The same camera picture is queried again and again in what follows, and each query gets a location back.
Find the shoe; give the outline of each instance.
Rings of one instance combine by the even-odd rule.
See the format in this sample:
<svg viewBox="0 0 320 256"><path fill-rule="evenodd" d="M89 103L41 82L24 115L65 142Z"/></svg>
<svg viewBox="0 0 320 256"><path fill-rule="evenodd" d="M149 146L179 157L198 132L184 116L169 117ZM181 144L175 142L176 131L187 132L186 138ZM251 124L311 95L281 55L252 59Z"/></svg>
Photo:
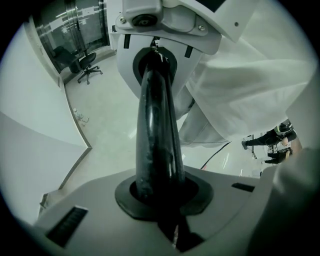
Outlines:
<svg viewBox="0 0 320 256"><path fill-rule="evenodd" d="M248 146L245 141L242 141L241 144L242 144L242 147L244 148L244 150L248 149Z"/></svg>

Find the chair base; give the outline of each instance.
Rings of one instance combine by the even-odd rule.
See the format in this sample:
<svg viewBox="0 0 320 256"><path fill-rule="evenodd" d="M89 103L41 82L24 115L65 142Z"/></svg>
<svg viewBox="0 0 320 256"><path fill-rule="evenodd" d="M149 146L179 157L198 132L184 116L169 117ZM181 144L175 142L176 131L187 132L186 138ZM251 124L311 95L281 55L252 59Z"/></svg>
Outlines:
<svg viewBox="0 0 320 256"><path fill-rule="evenodd" d="M82 76L80 76L80 78L78 79L78 83L80 84L81 83L81 78L83 78L84 76L86 76L86 84L90 84L89 82L89 76L90 76L90 73L94 73L94 72L100 72L100 74L102 75L102 71L99 70L99 66L94 66L93 68L88 68L86 67L84 70L83 70L83 74Z"/></svg>

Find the person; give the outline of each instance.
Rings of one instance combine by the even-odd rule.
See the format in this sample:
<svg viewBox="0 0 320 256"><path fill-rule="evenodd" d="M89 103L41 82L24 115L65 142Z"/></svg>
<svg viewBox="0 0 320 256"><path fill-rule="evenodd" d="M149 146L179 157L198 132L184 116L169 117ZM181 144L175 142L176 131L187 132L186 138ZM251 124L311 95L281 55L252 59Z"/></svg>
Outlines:
<svg viewBox="0 0 320 256"><path fill-rule="evenodd" d="M276 145L279 142L283 146L287 146L289 142L297 138L297 133L295 132L291 122L287 119L274 129L268 131L265 135L247 141L242 141L242 146L245 150L248 146L271 146Z"/></svg>
<svg viewBox="0 0 320 256"><path fill-rule="evenodd" d="M277 153L268 153L268 157L272 158L271 160L265 160L266 164L280 164L284 160L287 160L289 156L293 154L293 150L288 147L286 151L278 151Z"/></svg>
<svg viewBox="0 0 320 256"><path fill-rule="evenodd" d="M175 97L177 119L187 114L181 146L220 147L272 130L288 118L317 62L290 14L276 1L259 1L240 39L222 36Z"/></svg>

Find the black pants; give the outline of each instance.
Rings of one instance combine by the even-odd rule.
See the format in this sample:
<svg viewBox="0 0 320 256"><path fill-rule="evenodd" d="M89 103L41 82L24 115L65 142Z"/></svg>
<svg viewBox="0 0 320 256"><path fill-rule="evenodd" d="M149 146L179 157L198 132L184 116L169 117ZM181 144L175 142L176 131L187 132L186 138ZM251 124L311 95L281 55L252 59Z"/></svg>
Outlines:
<svg viewBox="0 0 320 256"><path fill-rule="evenodd" d="M268 157L273 159L264 161L266 164L279 164L279 154L268 153Z"/></svg>
<svg viewBox="0 0 320 256"><path fill-rule="evenodd" d="M276 132L274 130L270 130L259 138L246 141L245 144L247 146L269 146L277 144L279 141L280 140L277 137Z"/></svg>

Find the chair backrest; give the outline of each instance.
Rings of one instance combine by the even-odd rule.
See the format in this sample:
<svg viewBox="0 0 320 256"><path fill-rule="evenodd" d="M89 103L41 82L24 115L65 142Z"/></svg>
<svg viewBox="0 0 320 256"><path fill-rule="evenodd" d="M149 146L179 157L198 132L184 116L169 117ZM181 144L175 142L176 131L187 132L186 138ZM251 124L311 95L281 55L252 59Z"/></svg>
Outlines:
<svg viewBox="0 0 320 256"><path fill-rule="evenodd" d="M76 57L72 55L68 50L62 46L58 46L54 50L55 56L53 57L55 61L67 65L72 73L78 73L80 71L80 62L75 60Z"/></svg>

